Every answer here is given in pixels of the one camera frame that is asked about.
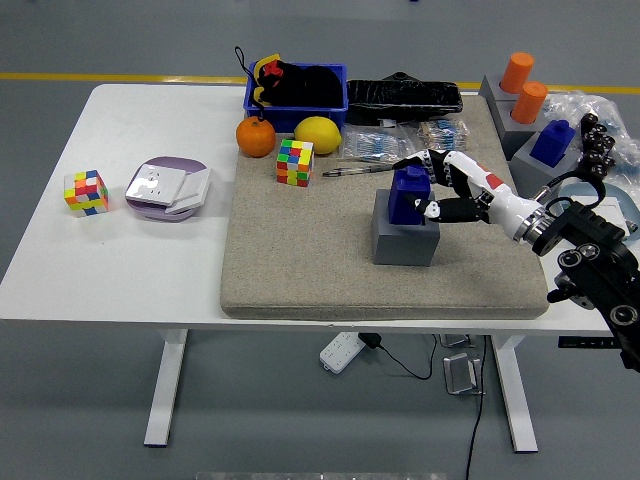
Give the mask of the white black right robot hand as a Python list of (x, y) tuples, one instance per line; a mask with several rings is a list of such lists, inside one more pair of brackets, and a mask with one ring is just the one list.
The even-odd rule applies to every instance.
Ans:
[(439, 223), (484, 221), (501, 226), (516, 242), (535, 243), (544, 231), (543, 206), (522, 198), (498, 176), (460, 151), (422, 150), (392, 168), (422, 168), (435, 183), (453, 188), (457, 196), (441, 200), (406, 194), (404, 199), (425, 219)]

